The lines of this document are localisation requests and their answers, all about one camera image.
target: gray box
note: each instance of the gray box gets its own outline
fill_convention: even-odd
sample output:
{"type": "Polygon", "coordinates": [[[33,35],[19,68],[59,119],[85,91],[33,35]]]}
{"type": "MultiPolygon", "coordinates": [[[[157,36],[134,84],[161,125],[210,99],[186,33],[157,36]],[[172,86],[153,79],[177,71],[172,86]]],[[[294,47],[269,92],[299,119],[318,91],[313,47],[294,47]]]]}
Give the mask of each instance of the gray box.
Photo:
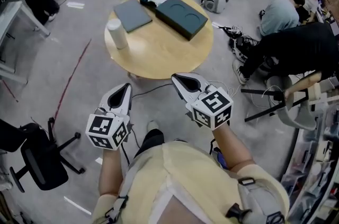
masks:
{"type": "Polygon", "coordinates": [[[155,9],[155,15],[188,40],[191,40],[208,20],[181,0],[163,2],[155,9]]]}

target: human arm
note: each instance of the human arm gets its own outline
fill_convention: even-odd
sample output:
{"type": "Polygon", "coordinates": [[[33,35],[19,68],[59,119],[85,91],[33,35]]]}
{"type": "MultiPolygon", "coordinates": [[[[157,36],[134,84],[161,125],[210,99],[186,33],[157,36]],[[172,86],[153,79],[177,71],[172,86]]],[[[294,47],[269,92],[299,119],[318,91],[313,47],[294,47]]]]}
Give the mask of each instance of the human arm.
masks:
{"type": "Polygon", "coordinates": [[[251,153],[227,123],[214,130],[213,135],[230,171],[236,173],[243,167],[254,164],[251,153]]]}
{"type": "Polygon", "coordinates": [[[122,183],[120,150],[103,151],[102,167],[99,179],[99,194],[118,196],[122,183]]]}
{"type": "Polygon", "coordinates": [[[309,18],[306,20],[306,22],[308,22],[308,23],[313,22],[313,21],[314,21],[314,16],[315,16],[315,13],[314,13],[314,12],[311,12],[311,13],[310,13],[310,16],[309,16],[309,18]]]}
{"type": "Polygon", "coordinates": [[[313,86],[315,83],[318,83],[321,79],[322,73],[320,71],[316,71],[310,75],[305,76],[304,78],[290,86],[287,90],[285,90],[284,93],[285,99],[287,99],[294,92],[302,91],[303,89],[307,89],[313,86]]]}

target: white cylinder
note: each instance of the white cylinder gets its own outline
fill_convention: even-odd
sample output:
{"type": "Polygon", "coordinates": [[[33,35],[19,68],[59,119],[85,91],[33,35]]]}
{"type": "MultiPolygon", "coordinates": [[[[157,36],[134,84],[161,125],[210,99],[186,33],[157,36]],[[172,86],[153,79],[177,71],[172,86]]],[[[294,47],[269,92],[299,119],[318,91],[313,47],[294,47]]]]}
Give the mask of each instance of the white cylinder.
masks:
{"type": "Polygon", "coordinates": [[[128,45],[125,30],[119,19],[109,20],[106,27],[118,49],[123,49],[128,45]]]}

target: hand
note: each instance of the hand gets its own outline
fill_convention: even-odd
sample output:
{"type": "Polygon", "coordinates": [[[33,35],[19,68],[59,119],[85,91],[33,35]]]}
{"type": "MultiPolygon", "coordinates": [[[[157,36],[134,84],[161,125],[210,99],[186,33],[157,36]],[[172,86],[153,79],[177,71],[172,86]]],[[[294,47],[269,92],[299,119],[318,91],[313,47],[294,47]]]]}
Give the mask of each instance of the hand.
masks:
{"type": "Polygon", "coordinates": [[[284,97],[285,97],[285,101],[287,101],[288,97],[291,95],[290,91],[287,89],[284,92],[284,97]]]}

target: desk leg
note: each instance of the desk leg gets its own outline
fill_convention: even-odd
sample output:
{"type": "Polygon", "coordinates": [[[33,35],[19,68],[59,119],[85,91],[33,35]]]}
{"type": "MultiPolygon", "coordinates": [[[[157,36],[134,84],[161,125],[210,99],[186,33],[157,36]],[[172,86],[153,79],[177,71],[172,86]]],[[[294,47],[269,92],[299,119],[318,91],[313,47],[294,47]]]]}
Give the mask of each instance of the desk leg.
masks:
{"type": "Polygon", "coordinates": [[[15,69],[14,68],[11,68],[11,67],[9,67],[6,64],[1,63],[1,62],[0,62],[0,68],[9,71],[12,74],[15,73],[15,69]]]}
{"type": "Polygon", "coordinates": [[[0,75],[3,76],[3,77],[6,77],[8,79],[17,81],[18,83],[21,83],[21,84],[24,84],[24,85],[26,85],[28,83],[28,80],[26,78],[18,76],[16,74],[8,73],[8,72],[1,70],[1,69],[0,69],[0,75]]]}
{"type": "Polygon", "coordinates": [[[25,15],[31,19],[31,21],[38,27],[40,28],[40,30],[45,33],[46,35],[49,35],[50,32],[46,29],[46,27],[44,27],[38,20],[37,18],[34,17],[34,15],[28,10],[27,7],[25,7],[24,5],[21,5],[20,9],[22,10],[23,13],[25,13],[25,15]]]}

